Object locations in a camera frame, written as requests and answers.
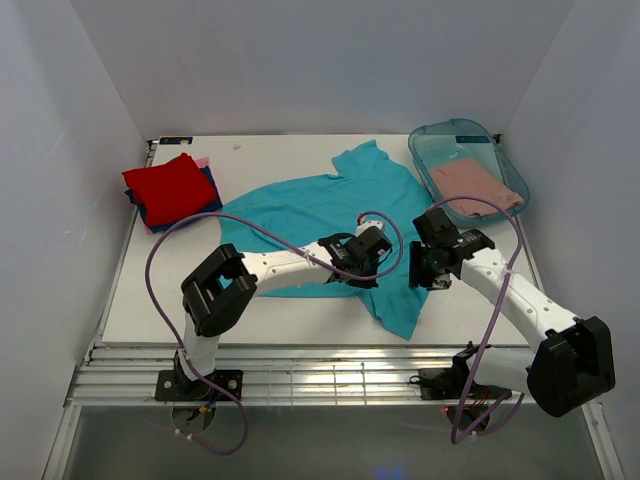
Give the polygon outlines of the teal t shirt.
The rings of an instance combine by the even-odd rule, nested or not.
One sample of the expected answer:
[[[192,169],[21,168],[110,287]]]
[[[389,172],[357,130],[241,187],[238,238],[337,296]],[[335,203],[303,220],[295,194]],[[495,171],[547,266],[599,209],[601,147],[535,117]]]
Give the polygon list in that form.
[[[334,173],[272,183],[227,203],[221,219],[222,242],[240,252],[271,252],[280,244],[241,224],[249,220],[297,247],[336,233],[352,233],[357,216],[379,211],[398,226],[393,246],[408,246],[418,235],[413,220],[432,204],[426,189],[410,171],[392,161],[375,141],[333,158]],[[374,289],[343,283],[304,285],[274,291],[284,298],[358,297],[391,333],[408,340],[418,324],[428,293],[408,286],[409,258],[379,279]]]

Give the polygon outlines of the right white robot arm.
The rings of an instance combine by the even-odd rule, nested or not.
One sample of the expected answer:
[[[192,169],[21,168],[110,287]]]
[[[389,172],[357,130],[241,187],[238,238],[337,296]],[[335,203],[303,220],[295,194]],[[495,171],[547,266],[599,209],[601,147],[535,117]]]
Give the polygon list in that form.
[[[460,280],[487,299],[524,337],[517,351],[473,343],[448,368],[419,373],[431,399],[491,391],[517,391],[547,414],[561,417],[616,385],[609,327],[552,301],[510,270],[495,243],[477,229],[461,232],[443,209],[413,221],[418,240],[410,245],[409,285],[446,290]]]

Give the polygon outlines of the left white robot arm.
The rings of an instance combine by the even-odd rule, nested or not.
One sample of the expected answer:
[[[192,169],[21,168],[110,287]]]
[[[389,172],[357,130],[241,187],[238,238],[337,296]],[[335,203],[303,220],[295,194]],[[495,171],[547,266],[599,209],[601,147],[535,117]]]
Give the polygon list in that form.
[[[253,297],[290,287],[345,283],[360,289],[374,278],[392,243],[380,221],[367,221],[354,234],[335,234],[301,248],[269,253],[217,247],[182,283],[186,327],[174,357],[174,378],[189,390],[215,370],[220,337],[233,328]]]

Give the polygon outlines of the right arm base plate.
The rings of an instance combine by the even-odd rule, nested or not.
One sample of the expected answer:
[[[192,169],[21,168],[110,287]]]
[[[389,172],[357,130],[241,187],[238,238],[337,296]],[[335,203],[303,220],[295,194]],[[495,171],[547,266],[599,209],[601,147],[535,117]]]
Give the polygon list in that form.
[[[453,400],[461,397],[466,379],[465,374],[459,373],[453,367],[423,368],[419,369],[417,374],[412,375],[408,383],[419,387],[422,400]],[[473,383],[467,400],[471,402],[494,400],[501,395],[505,395],[509,399],[512,397],[512,391]]]

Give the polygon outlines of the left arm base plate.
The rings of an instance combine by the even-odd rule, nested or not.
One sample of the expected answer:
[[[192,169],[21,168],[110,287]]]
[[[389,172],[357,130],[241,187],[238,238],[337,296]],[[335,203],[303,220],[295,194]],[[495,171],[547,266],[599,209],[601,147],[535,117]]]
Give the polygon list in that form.
[[[244,372],[242,370],[216,370],[207,379],[236,397],[242,398]],[[181,378],[173,370],[158,374],[154,399],[160,402],[188,402],[213,399],[220,393],[200,380]]]

